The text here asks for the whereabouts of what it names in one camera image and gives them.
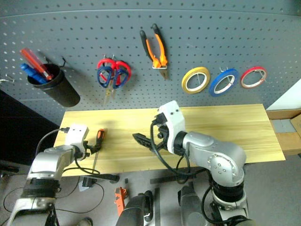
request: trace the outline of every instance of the screw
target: screw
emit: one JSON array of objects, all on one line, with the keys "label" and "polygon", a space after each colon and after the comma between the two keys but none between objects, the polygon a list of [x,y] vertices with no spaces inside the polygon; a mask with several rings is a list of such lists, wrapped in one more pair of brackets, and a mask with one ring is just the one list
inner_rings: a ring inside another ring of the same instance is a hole
[{"label": "screw", "polygon": [[163,136],[163,133],[158,133],[158,138],[159,139],[162,139],[164,136]]}]

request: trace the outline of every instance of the orange tool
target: orange tool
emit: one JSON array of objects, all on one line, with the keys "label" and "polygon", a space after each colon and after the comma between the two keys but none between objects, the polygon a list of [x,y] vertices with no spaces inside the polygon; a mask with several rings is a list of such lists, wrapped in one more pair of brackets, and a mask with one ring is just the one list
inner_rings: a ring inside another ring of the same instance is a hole
[{"label": "orange tool", "polygon": [[150,42],[148,41],[146,34],[143,30],[140,31],[142,44],[143,44],[144,50],[146,52],[146,55],[152,61],[152,68],[159,69],[161,75],[166,80],[166,79],[168,79],[168,73],[167,73],[167,58],[165,56],[166,49],[165,49],[164,40],[162,38],[162,35],[161,35],[161,32],[160,32],[158,26],[156,24],[153,24],[152,28],[154,30],[155,37],[159,43],[160,59],[157,59],[156,56],[153,54],[151,47],[150,47]]},{"label": "orange tool", "polygon": [[45,79],[52,80],[53,75],[50,74],[43,63],[38,59],[38,57],[28,48],[23,48],[21,51],[21,55],[31,64],[31,66],[40,72]]},{"label": "orange tool", "polygon": [[126,198],[127,190],[122,187],[118,187],[115,189],[115,202],[117,205],[118,216],[121,215],[122,211],[125,208],[124,199]]}]

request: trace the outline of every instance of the pen holder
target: pen holder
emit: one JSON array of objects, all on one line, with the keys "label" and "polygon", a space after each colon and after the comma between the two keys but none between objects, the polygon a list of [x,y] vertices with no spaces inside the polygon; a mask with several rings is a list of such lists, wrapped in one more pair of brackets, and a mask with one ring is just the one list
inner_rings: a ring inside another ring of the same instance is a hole
[{"label": "pen holder", "polygon": [[65,73],[57,65],[45,64],[44,66],[54,76],[53,79],[45,84],[38,84],[33,78],[28,76],[28,82],[35,88],[48,94],[62,106],[75,106],[80,101],[80,96],[65,78]]}]

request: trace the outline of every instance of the blue tape roll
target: blue tape roll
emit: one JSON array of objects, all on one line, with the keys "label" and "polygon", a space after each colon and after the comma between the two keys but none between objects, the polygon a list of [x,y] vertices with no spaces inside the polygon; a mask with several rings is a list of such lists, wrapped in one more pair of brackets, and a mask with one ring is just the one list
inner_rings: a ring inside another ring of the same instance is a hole
[{"label": "blue tape roll", "polygon": [[[225,86],[224,88],[222,88],[221,90],[216,91],[216,87],[217,85],[227,76],[232,75],[234,76],[234,78],[231,78],[231,82],[229,82],[229,84],[227,86]],[[221,96],[223,94],[225,94],[226,92],[229,92],[229,90],[231,90],[238,82],[238,71],[235,69],[228,69],[224,72],[222,72],[221,74],[219,74],[219,76],[217,76],[213,82],[210,85],[209,88],[209,93],[213,96],[213,97],[218,97]]]}]

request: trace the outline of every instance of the wooden board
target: wooden board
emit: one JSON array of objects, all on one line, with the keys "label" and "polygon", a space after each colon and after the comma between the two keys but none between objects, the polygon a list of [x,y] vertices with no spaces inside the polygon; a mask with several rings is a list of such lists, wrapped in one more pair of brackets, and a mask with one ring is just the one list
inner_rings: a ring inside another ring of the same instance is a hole
[{"label": "wooden board", "polygon": [[[186,131],[211,135],[222,141],[234,142],[244,148],[247,162],[285,160],[279,142],[263,105],[226,105],[206,107],[182,107]],[[98,154],[96,169],[101,173],[119,173],[138,170],[165,169],[165,166],[147,148],[136,143],[133,133],[149,137],[150,124],[157,109],[128,109],[66,112],[61,127],[72,123],[86,124],[89,134],[86,140],[95,143],[100,128],[108,132],[103,148]],[[59,133],[55,145],[64,143],[64,133]],[[162,150],[161,154],[172,166],[179,157]],[[80,162],[91,168],[94,156]],[[83,175],[79,170],[69,170],[64,176]]]},{"label": "wooden board", "polygon": [[301,114],[301,109],[267,111],[269,119],[291,119]]},{"label": "wooden board", "polygon": [[285,155],[301,153],[301,138],[298,133],[276,133]]},{"label": "wooden board", "polygon": [[291,123],[301,137],[301,114],[291,119]]}]

